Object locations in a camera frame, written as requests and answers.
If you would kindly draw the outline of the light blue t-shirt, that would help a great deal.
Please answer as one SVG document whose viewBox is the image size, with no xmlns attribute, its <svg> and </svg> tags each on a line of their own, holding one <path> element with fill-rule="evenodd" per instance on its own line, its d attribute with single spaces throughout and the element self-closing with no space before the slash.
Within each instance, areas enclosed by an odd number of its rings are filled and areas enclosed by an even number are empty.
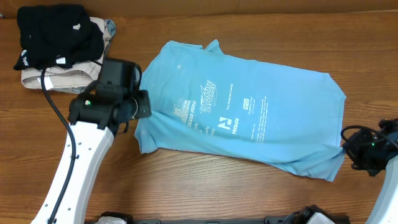
<svg viewBox="0 0 398 224">
<path fill-rule="evenodd" d="M 141 152 L 200 152 L 259 161 L 333 181 L 345 94 L 327 73 L 167 42 L 142 76 L 151 115 L 137 124 Z"/>
</svg>

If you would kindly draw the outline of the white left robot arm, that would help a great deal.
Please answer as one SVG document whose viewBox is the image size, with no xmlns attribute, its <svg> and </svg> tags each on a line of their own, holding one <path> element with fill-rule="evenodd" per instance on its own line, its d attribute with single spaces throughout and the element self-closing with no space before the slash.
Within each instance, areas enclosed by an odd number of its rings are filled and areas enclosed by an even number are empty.
<svg viewBox="0 0 398 224">
<path fill-rule="evenodd" d="M 100 165 L 121 124 L 151 115 L 149 94 L 140 90 L 142 70 L 134 62 L 106 58 L 99 78 L 73 99 L 62 157 L 33 223 L 84 223 Z"/>
</svg>

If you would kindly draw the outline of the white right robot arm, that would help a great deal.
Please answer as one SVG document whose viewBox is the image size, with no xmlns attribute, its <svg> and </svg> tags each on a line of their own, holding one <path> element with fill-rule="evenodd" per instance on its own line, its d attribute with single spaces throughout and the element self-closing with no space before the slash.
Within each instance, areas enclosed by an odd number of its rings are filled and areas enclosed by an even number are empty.
<svg viewBox="0 0 398 224">
<path fill-rule="evenodd" d="M 397 120 L 382 119 L 379 130 L 351 125 L 341 130 L 343 150 L 354 170 L 371 177 L 385 171 L 384 183 L 366 224 L 397 223 Z"/>
</svg>

